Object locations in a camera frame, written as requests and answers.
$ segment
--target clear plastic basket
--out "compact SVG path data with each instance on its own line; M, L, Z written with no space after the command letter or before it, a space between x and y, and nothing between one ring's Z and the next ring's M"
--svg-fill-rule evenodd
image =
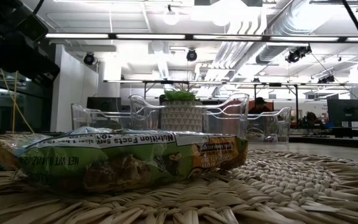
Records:
M284 143L289 140L291 108L280 111L248 114L247 139L250 142Z
M209 134L235 134L244 138L248 102L249 95L236 93L220 105L154 106L146 102L143 97L133 95L130 96L132 129L195 131L194 127L200 126L196 131Z
M124 112L102 112L71 104L73 130L80 127L131 129L131 114Z

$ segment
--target potted plant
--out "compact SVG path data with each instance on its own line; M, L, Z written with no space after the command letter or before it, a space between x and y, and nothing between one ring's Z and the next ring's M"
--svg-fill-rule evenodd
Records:
M203 131L202 103L191 91L194 87L178 86L178 90L166 90L162 105L161 129L164 131Z

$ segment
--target floor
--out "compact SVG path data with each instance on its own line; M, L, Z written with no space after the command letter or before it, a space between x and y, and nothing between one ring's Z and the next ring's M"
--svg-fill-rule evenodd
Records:
M250 144L249 149L266 149L281 152L297 152L358 161L358 148L326 146L320 144L290 143L288 145Z

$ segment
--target plant pot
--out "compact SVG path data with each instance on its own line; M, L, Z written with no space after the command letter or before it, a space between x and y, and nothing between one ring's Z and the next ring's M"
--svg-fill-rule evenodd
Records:
M165 101L162 103L161 129L164 131L203 131L203 109L199 101Z

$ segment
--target round woven mat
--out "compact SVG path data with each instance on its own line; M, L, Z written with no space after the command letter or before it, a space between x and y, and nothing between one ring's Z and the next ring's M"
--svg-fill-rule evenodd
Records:
M358 223L358 162L249 151L225 175L123 194L39 190L0 172L0 223Z

